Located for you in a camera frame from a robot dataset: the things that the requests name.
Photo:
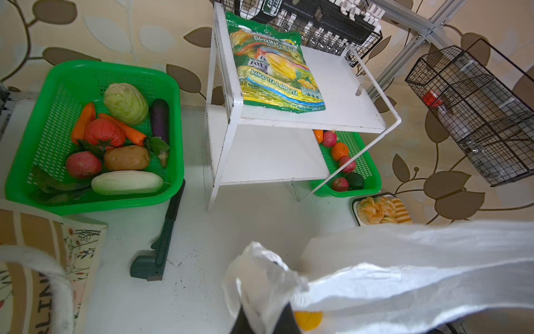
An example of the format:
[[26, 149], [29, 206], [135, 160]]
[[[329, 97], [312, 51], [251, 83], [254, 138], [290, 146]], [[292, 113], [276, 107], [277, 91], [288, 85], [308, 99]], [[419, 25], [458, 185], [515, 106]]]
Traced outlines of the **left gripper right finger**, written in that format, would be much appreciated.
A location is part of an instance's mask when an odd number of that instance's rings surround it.
[[273, 334], [301, 334], [290, 303], [283, 309]]

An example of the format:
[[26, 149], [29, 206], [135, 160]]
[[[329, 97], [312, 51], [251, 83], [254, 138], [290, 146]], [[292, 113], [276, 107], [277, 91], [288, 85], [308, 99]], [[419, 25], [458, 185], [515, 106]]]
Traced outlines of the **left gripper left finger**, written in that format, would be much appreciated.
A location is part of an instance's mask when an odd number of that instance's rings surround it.
[[246, 314], [243, 311], [243, 308], [239, 309], [239, 314], [236, 318], [236, 321], [232, 327], [230, 334], [254, 334], [254, 331], [250, 328]]

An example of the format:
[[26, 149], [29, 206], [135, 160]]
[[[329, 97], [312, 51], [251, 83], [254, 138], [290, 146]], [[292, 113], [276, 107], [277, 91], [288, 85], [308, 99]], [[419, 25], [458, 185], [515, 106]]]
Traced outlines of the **white plastic grocery bag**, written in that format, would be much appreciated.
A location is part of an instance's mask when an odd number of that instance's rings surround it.
[[312, 239], [299, 268], [248, 245], [222, 283], [228, 310], [273, 333], [285, 306], [310, 333], [425, 333], [487, 309], [533, 307], [533, 224], [382, 224]]

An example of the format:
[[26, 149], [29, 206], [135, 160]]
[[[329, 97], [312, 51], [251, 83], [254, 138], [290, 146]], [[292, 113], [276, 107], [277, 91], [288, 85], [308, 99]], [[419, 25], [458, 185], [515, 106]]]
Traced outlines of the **cream floral tote bag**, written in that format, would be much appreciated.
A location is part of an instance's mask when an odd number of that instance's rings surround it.
[[83, 333], [107, 226], [1, 201], [1, 332]]

